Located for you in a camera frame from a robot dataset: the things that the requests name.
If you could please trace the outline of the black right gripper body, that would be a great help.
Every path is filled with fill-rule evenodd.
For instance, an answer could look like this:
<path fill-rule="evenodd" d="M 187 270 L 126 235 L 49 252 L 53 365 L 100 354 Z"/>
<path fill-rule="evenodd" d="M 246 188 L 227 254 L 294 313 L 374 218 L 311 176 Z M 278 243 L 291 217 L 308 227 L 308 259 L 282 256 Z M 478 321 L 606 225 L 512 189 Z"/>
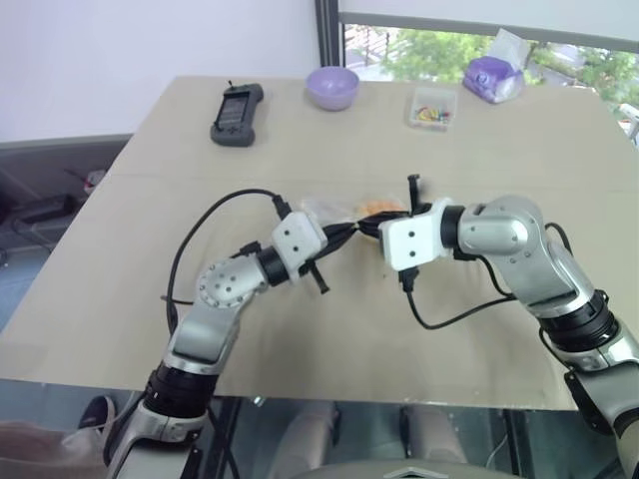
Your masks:
<path fill-rule="evenodd" d="M 375 238 L 376 240 L 380 239 L 379 226 L 382 223 L 401 219 L 405 217 L 410 217 L 414 215 L 419 215 L 428 212 L 432 208 L 432 203 L 419 203 L 416 208 L 412 211 L 403 211 L 403 210 L 391 210 L 387 208 L 386 210 L 381 210 L 378 213 L 370 215 L 366 218 L 366 234 Z"/>

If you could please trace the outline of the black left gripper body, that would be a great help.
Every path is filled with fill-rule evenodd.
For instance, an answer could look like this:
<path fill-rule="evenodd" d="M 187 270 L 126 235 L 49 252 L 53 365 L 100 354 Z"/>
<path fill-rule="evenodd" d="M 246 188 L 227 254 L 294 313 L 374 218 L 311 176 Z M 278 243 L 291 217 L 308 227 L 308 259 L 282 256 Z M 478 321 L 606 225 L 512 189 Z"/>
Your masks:
<path fill-rule="evenodd" d="M 338 237 L 340 236 L 340 224 L 327 225 L 322 228 L 326 236 L 326 245 L 318 253 L 318 259 L 321 259 L 329 254 L 332 254 L 339 248 Z"/>

